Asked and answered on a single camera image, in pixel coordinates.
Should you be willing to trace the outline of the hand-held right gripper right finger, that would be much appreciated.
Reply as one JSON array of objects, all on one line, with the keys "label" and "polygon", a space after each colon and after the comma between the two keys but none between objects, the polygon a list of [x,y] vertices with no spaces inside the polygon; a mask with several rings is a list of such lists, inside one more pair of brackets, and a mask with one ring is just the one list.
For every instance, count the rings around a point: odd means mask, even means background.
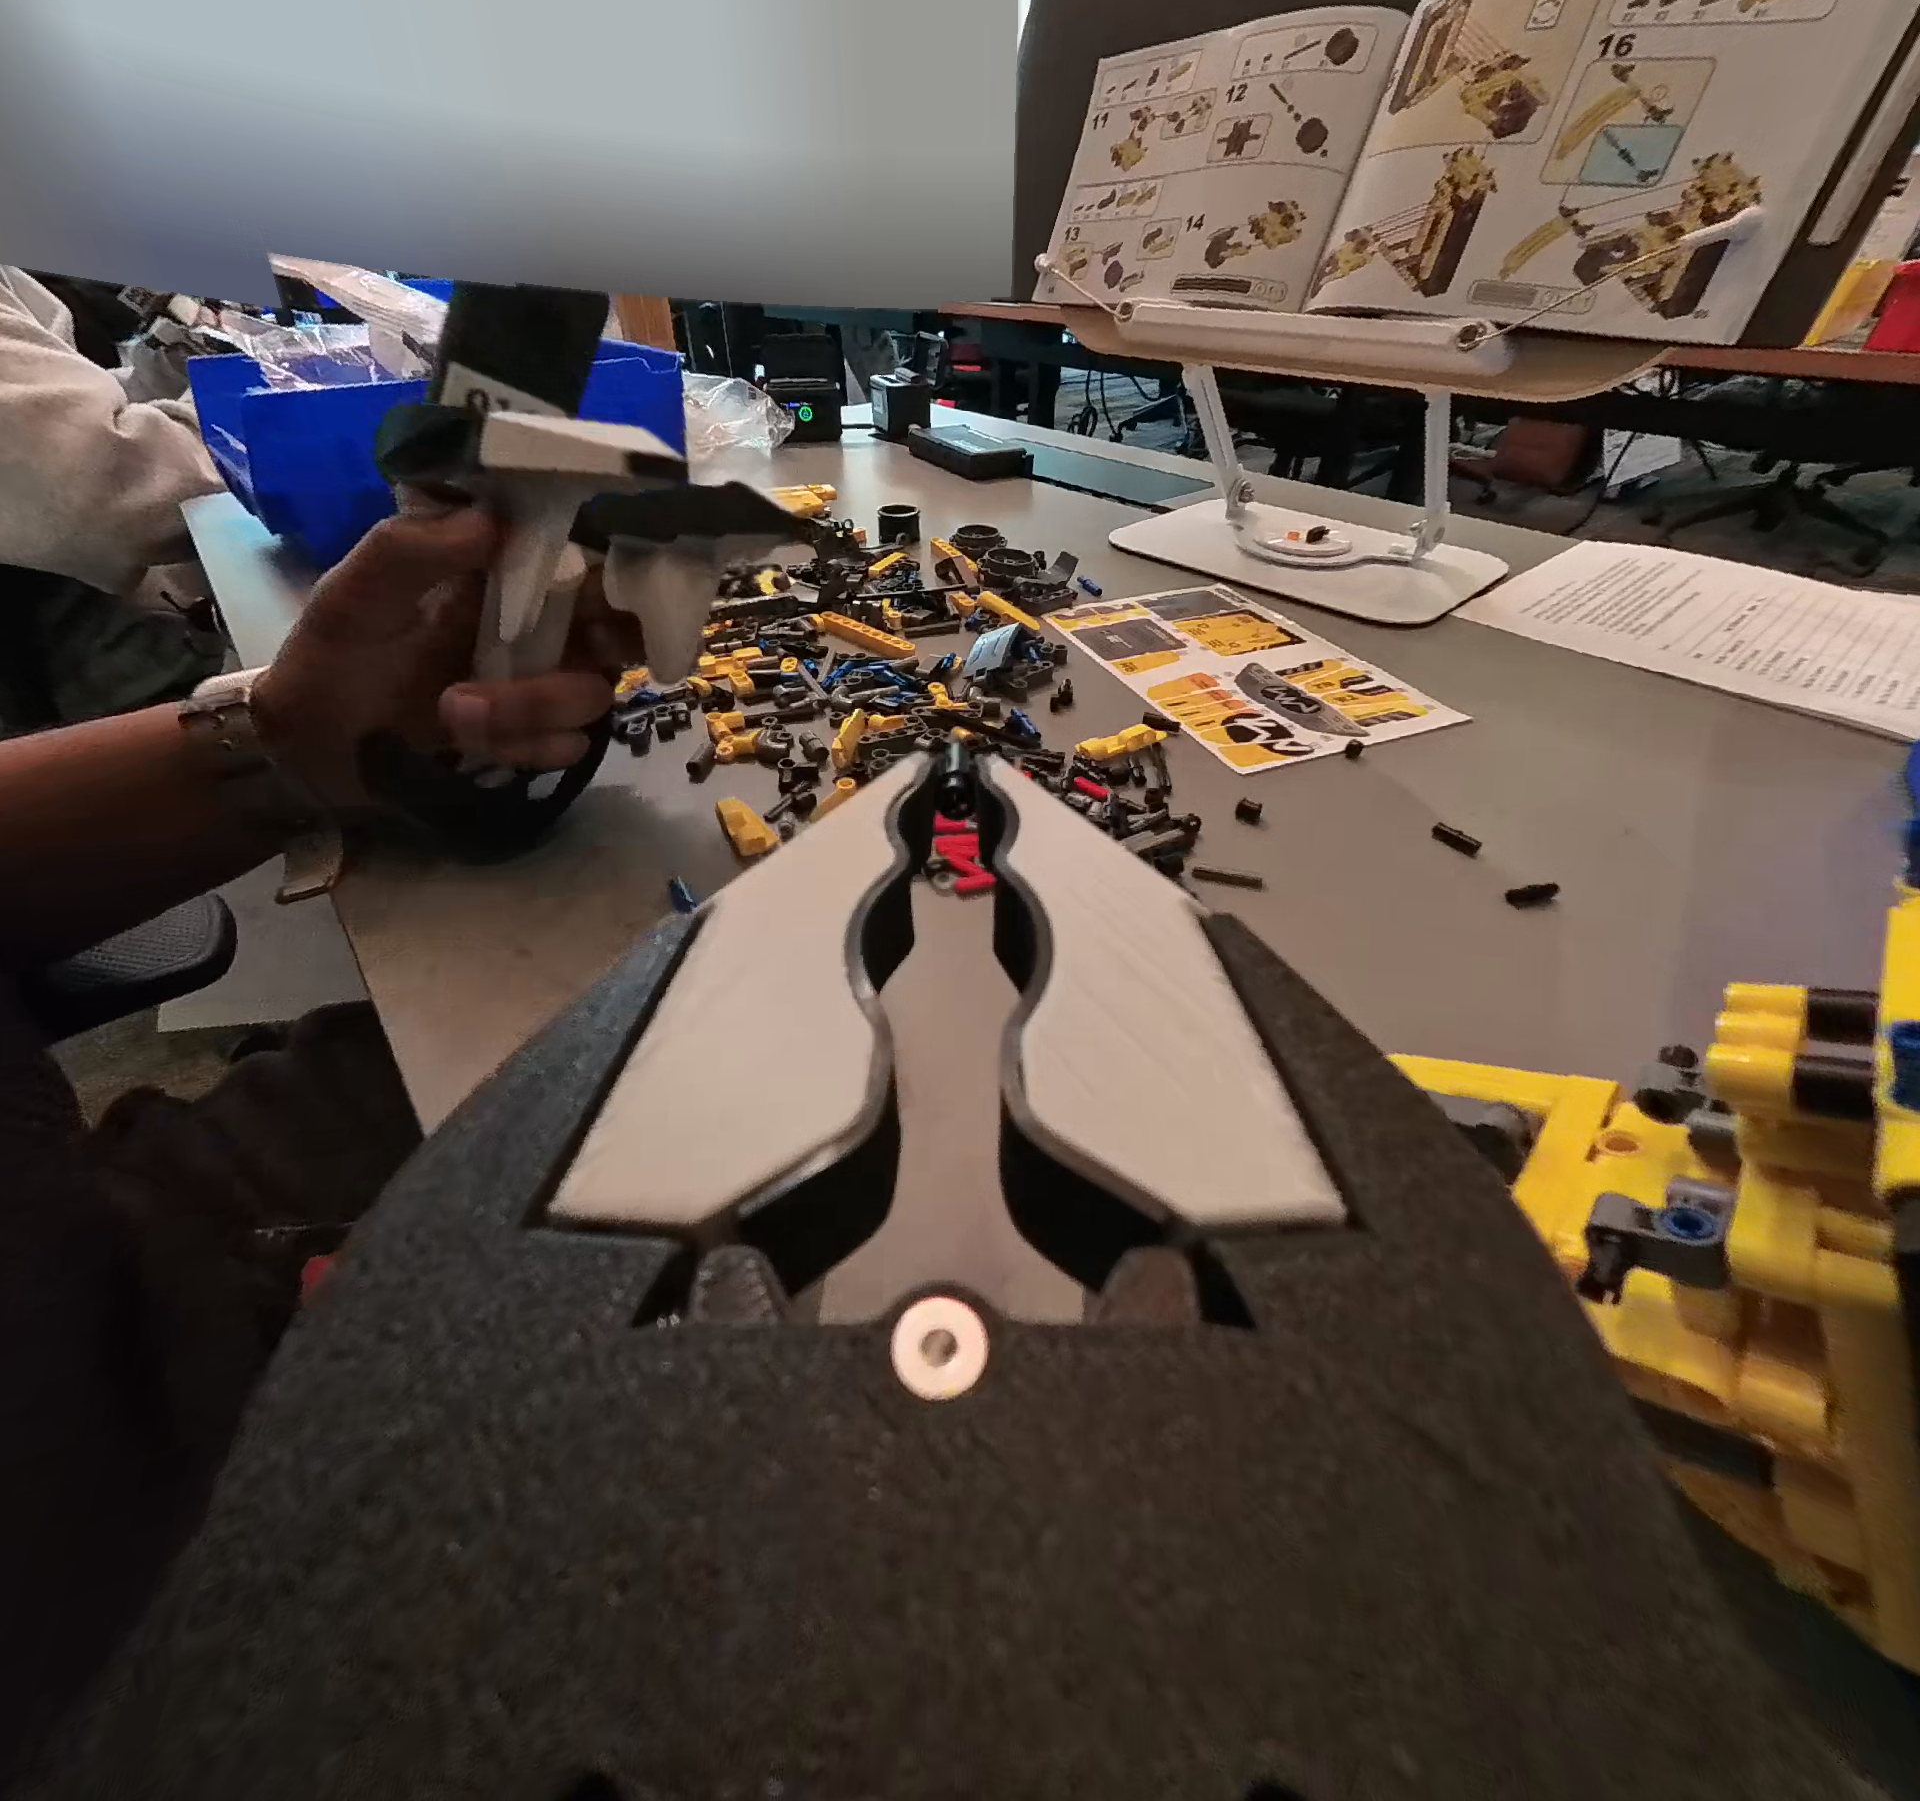
[{"label": "hand-held right gripper right finger", "polygon": [[1001,1106],[1024,1149],[1179,1243],[1342,1226],[1210,914],[1008,761],[982,761],[977,784],[996,963],[1017,993]]}]

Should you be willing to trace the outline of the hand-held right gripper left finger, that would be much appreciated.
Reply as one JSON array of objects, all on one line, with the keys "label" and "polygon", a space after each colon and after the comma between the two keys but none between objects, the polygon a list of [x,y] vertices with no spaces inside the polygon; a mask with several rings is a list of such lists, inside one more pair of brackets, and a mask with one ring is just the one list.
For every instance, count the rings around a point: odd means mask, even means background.
[{"label": "hand-held right gripper left finger", "polygon": [[714,1241],[879,1129],[879,997],[914,949],[936,766],[900,761],[702,906],[547,1203],[556,1223]]}]

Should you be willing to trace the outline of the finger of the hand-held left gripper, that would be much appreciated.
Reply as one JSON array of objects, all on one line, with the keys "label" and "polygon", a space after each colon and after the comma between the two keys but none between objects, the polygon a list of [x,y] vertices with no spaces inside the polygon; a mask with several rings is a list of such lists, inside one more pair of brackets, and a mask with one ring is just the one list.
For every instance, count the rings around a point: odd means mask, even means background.
[{"label": "finger of the hand-held left gripper", "polygon": [[476,630],[476,680],[524,680],[561,666],[589,578],[589,550],[571,540],[589,502],[685,482],[685,459],[638,426],[487,416],[474,451],[474,506],[493,517],[497,538]]},{"label": "finger of the hand-held left gripper", "polygon": [[574,540],[603,554],[603,595],[636,618],[658,684],[697,672],[726,570],[804,536],[803,517],[745,485],[600,492],[574,519]]}]

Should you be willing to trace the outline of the pile of toy building pieces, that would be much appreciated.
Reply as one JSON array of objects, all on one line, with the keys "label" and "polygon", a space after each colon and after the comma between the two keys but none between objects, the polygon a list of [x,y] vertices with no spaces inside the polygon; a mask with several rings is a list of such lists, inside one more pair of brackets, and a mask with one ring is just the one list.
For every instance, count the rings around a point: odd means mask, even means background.
[{"label": "pile of toy building pieces", "polygon": [[1117,733],[1074,736],[1031,716],[1074,709],[1068,643],[1046,625],[1100,596],[1074,555],[1017,547],[990,523],[920,544],[920,511],[906,503],[883,506],[871,536],[834,515],[829,487],[775,496],[807,523],[812,558],[730,566],[692,677],[621,677],[619,749],[642,758],[683,739],[693,786],[763,774],[760,789],[722,799],[765,815],[784,845],[957,736],[975,761],[1008,761],[1158,875],[1188,872],[1204,821],[1175,803],[1176,726],[1140,716]]}]

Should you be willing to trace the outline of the red and black connector piece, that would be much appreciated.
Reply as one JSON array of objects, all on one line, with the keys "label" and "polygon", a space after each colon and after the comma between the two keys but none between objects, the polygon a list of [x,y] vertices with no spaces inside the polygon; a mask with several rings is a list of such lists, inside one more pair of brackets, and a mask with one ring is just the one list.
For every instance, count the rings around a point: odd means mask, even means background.
[{"label": "red and black connector piece", "polygon": [[948,738],[940,749],[930,794],[925,880],[937,894],[955,900],[996,894],[996,872],[982,854],[978,831],[975,754],[964,738]]}]

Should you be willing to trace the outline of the person's left forearm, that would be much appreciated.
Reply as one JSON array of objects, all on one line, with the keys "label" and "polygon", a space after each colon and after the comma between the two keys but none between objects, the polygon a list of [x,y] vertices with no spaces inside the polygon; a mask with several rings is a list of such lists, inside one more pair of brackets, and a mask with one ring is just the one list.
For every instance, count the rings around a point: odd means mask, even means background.
[{"label": "person's left forearm", "polygon": [[2,967],[60,963],[263,864],[306,810],[176,705],[2,747]]}]

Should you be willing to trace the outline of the person's left hand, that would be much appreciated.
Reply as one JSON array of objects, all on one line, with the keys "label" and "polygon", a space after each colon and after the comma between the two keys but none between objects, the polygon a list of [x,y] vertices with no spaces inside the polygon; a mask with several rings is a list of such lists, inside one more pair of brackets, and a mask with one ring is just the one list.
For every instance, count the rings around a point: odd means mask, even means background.
[{"label": "person's left hand", "polygon": [[589,751],[621,675],[644,663],[639,625],[592,570],[556,670],[481,680],[474,644],[501,538],[482,509],[407,492],[311,589],[251,693],[269,751],[336,815],[371,810],[362,749],[392,733],[423,754],[556,774]]}]

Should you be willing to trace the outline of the small clear plastic bag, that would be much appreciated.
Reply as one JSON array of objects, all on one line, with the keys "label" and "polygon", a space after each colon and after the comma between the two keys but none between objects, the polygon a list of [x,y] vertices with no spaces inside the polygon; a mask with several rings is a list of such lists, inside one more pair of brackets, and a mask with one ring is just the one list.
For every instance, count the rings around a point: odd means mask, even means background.
[{"label": "small clear plastic bag", "polygon": [[705,464],[728,450],[772,451],[796,432],[794,413],[735,377],[682,375],[685,450]]}]

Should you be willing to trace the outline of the blue plastic bin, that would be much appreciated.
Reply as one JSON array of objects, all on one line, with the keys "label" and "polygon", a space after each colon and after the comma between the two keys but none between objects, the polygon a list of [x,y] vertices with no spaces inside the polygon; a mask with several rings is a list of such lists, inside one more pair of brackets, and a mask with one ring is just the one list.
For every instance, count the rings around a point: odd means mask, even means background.
[{"label": "blue plastic bin", "polygon": [[[444,302],[459,282],[407,280]],[[382,420],[420,404],[431,377],[382,384],[273,391],[244,353],[186,368],[202,435],[229,491],[314,566],[345,559],[397,491],[377,465]],[[600,335],[576,420],[627,424],[685,457],[682,362],[671,350]]]}]

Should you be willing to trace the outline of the flat black box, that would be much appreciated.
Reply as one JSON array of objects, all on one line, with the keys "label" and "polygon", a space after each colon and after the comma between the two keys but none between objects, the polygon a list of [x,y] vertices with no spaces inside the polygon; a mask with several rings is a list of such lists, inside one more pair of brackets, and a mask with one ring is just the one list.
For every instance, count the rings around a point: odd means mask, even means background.
[{"label": "flat black box", "polygon": [[914,459],[973,485],[1033,479],[1033,455],[1026,448],[984,437],[967,424],[914,424],[904,445]]}]

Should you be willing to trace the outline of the yellow and black sticker sheet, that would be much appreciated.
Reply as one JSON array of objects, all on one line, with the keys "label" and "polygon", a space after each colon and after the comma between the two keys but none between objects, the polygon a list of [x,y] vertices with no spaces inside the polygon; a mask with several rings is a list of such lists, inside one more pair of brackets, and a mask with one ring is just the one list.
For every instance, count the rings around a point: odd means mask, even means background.
[{"label": "yellow and black sticker sheet", "polygon": [[1046,625],[1241,780],[1471,723],[1222,585],[1095,596]]}]

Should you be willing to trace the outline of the white book stand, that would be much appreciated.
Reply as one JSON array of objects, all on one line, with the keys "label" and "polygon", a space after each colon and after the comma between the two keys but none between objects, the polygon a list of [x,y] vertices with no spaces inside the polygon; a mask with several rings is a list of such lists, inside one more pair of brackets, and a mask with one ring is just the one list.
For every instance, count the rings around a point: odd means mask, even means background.
[{"label": "white book stand", "polygon": [[[1208,571],[1204,555],[1229,549],[1224,578],[1233,585],[1395,627],[1441,621],[1509,575],[1497,554],[1449,543],[1452,396],[1504,389],[1543,399],[1549,378],[1524,343],[1524,329],[1539,322],[1543,310],[1514,322],[1370,321],[1198,308],[1155,297],[1105,306],[1077,280],[1068,280],[1068,289],[1083,308],[1136,339],[1150,357],[1176,359],[1198,416],[1217,492],[1201,508],[1201,519],[1186,526],[1182,543],[1153,549],[1153,558]],[[1323,519],[1261,499],[1238,465],[1217,368],[1418,393],[1424,402],[1421,502],[1412,521],[1390,529]]]}]

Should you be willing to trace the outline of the black office chair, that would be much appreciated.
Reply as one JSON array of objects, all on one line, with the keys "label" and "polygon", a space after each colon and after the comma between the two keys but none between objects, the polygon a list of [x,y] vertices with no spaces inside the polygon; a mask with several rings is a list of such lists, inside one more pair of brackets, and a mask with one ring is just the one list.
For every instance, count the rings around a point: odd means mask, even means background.
[{"label": "black office chair", "polygon": [[1712,521],[1744,517],[1755,535],[1777,535],[1790,521],[1819,521],[1846,543],[1842,568],[1852,574],[1873,574],[1891,550],[1891,538],[1881,526],[1839,503],[1837,492],[1850,488],[1860,476],[1876,471],[1866,464],[1813,468],[1804,462],[1758,455],[1752,464],[1758,476],[1738,485],[1719,485],[1716,492],[1694,492],[1662,499],[1644,517],[1658,544],[1673,544],[1688,531]]},{"label": "black office chair", "polygon": [[239,945],[229,901],[207,894],[20,978],[38,1035],[60,1045],[225,978]]}]

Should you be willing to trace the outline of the yellow toy building model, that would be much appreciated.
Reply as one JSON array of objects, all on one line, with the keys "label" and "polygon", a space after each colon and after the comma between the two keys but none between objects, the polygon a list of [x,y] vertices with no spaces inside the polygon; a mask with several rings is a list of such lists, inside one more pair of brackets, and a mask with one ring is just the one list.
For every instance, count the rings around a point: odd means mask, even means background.
[{"label": "yellow toy building model", "polygon": [[1495,1159],[1697,1515],[1917,1671],[1917,751],[1873,990],[1733,984],[1626,1092],[1397,1055]]}]

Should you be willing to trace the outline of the printed paper sheet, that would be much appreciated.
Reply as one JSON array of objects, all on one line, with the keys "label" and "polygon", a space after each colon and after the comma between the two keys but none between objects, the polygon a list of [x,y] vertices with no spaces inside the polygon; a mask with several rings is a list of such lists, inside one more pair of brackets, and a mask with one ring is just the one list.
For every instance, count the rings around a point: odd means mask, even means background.
[{"label": "printed paper sheet", "polygon": [[1581,540],[1462,604],[1543,646],[1917,738],[1917,601],[1689,550]]}]

